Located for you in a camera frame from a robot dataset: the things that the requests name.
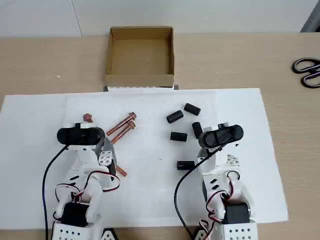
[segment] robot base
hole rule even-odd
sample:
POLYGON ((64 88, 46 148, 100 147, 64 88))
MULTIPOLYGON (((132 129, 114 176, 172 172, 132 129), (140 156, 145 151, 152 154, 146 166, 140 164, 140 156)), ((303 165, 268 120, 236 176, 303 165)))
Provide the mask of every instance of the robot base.
POLYGON ((101 232, 96 225, 86 227, 55 223, 51 240, 118 240, 112 228, 105 228, 101 232))
MULTIPOLYGON (((204 240, 206 233, 200 229, 195 234, 194 240, 204 240)), ((257 223, 215 223, 211 240, 258 240, 257 223)))

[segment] copper bolt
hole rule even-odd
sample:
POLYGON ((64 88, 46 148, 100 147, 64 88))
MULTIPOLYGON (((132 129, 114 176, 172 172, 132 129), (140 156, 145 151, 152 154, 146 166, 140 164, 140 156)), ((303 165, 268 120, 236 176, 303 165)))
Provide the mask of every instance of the copper bolt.
POLYGON ((85 115, 83 115, 83 121, 85 121, 87 123, 93 123, 91 118, 92 118, 92 115, 89 113, 86 113, 85 115))
POLYGON ((115 144, 116 141, 118 141, 120 138, 122 138, 127 132, 129 132, 131 129, 135 129, 136 125, 130 121, 127 123, 127 126, 121 131, 119 132, 119 134, 117 136, 115 136, 112 140, 111 143, 115 144))
POLYGON ((121 167, 119 167, 118 165, 115 166, 115 169, 124 177, 126 177, 128 175, 128 173, 123 170, 121 167))
POLYGON ((106 132, 106 134, 109 136, 125 124, 127 124, 130 121, 133 121, 137 118, 137 115, 134 112, 130 112, 129 116, 127 116, 125 119, 123 119, 121 122, 119 122, 115 127, 111 128, 109 131, 106 132))

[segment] cardboard box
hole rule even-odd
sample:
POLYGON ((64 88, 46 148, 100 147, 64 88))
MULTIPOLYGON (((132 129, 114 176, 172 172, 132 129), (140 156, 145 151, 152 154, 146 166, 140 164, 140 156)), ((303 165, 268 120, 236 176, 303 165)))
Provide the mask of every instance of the cardboard box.
POLYGON ((172 88, 173 37, 170 26, 112 27, 106 56, 107 86, 172 88))

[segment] wooden table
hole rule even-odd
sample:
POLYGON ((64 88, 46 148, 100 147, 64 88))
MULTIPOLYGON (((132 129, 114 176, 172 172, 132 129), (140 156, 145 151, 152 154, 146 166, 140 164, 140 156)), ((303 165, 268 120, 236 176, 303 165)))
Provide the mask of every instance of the wooden table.
MULTIPOLYGON (((0 39, 0 102, 5 94, 102 91, 107 44, 106 36, 0 39)), ((320 89, 302 87, 290 66, 320 58, 320 34, 184 34, 174 46, 180 89, 261 88, 289 221, 260 224, 259 239, 319 239, 320 89)), ((121 240, 188 239, 182 227, 116 232, 121 240)), ((44 231, 2 230, 0 239, 43 240, 44 231)))

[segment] scissors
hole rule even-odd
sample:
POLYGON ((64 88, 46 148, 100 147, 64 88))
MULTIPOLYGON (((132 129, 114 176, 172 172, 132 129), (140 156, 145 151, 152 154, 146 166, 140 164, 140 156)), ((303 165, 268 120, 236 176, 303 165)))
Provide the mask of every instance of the scissors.
POLYGON ((320 83, 312 84, 310 82, 311 79, 315 79, 316 77, 320 77, 320 60, 314 57, 304 57, 300 58, 292 64, 292 71, 295 74, 304 74, 309 73, 301 78, 301 84, 309 89, 317 89, 320 88, 320 83), (307 66, 305 68, 298 68, 298 64, 300 63, 308 63, 312 64, 312 66, 307 66))

